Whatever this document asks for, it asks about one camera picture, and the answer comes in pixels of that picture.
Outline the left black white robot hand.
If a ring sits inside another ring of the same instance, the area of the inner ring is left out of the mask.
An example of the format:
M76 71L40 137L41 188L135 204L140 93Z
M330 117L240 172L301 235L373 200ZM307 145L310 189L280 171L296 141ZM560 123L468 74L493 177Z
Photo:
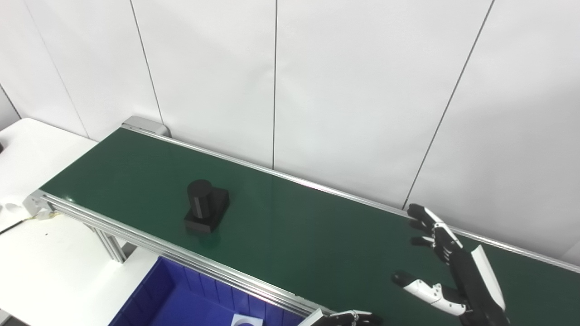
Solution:
M383 319L371 312L346 310L340 313L324 314L315 310L299 326L382 326Z

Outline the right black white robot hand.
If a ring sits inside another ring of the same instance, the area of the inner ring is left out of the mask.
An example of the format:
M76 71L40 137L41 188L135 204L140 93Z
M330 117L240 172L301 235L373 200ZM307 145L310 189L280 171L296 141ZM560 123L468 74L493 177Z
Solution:
M458 317L464 326L508 326L505 299L483 246L464 249L447 223L425 206L410 204L407 214L410 226L424 233L413 237L412 245L432 249L448 266L456 287L429 283L402 270L393 273L392 281L421 301Z

